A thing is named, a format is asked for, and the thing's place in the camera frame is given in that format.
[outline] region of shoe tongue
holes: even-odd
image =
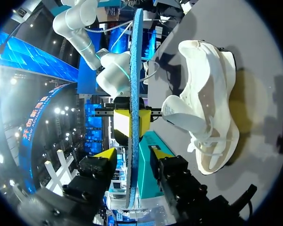
[[[205,131],[206,122],[196,116],[192,108],[190,108],[178,96],[168,96],[162,105],[163,119],[192,133],[201,133]]]

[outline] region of blue wall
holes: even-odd
[[[99,51],[102,33],[87,33],[94,45],[95,52]],[[82,57],[79,65],[77,93],[96,94],[96,71],[93,71]]]

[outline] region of teal machine part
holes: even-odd
[[[154,131],[147,131],[145,133],[142,141],[139,144],[140,157],[137,184],[141,199],[154,198],[163,195],[157,185],[157,181],[153,176],[150,166],[150,145],[156,145],[164,153],[174,156],[173,152]]]

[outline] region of gray tabletop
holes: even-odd
[[[268,28],[242,0],[200,0],[155,53],[161,68],[149,79],[149,106],[161,107],[171,94],[186,85],[187,69],[178,44],[205,40],[231,51],[237,64],[237,79],[230,96],[230,110],[240,140],[230,166],[204,176],[195,153],[188,153],[190,135],[162,119],[151,129],[176,154],[189,161],[192,174],[208,186],[208,197],[223,195],[234,202],[250,184],[258,187],[252,199],[254,210],[272,188],[283,163],[283,59]],[[154,71],[150,63],[149,73]],[[247,218],[248,207],[241,216]]]

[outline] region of white cable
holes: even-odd
[[[105,30],[91,30],[91,29],[88,29],[88,28],[84,28],[84,29],[85,29],[86,31],[88,31],[88,32],[104,33],[104,32],[112,31],[112,30],[114,30],[114,29],[116,29],[116,28],[119,28],[119,27],[121,27],[121,26],[127,25],[127,24],[129,24],[129,23],[131,23],[131,22],[133,22],[133,20],[127,21],[127,22],[125,22],[125,23],[123,23],[123,24],[120,24],[120,25],[117,25],[117,26],[115,26],[115,27],[111,27],[111,28],[108,28],[108,29],[105,29]]]
[[[133,22],[130,22],[128,24],[128,26],[123,30],[123,32],[120,34],[120,36],[117,38],[117,40],[113,43],[113,45],[111,46],[111,50],[113,49],[113,47],[116,45],[116,43],[121,39],[121,37],[124,35],[124,33],[129,29],[129,27],[132,25]]]
[[[154,62],[154,63],[158,66],[158,68],[157,68],[151,75],[149,75],[149,76],[147,76],[147,77],[144,77],[143,79],[140,79],[140,82],[145,81],[145,80],[151,78],[152,76],[154,76],[155,73],[156,73],[156,72],[159,70],[159,68],[160,68],[159,63],[157,63],[156,61],[154,61],[154,60],[148,60],[147,62],[149,62],[149,61]]]
[[[173,21],[173,20],[144,19],[144,21]],[[116,29],[116,28],[119,28],[119,27],[121,27],[121,26],[127,25],[127,24],[129,24],[129,23],[131,23],[131,22],[133,22],[133,20],[127,21],[127,22],[125,22],[125,23],[123,23],[123,24],[120,24],[120,25],[117,25],[117,26],[115,26],[115,27],[111,27],[111,28],[108,28],[108,29],[105,29],[105,30],[91,30],[91,29],[88,29],[88,28],[84,28],[84,29],[85,29],[86,31],[88,31],[88,32],[104,33],[104,32],[112,31],[112,30],[114,30],[114,29]]]

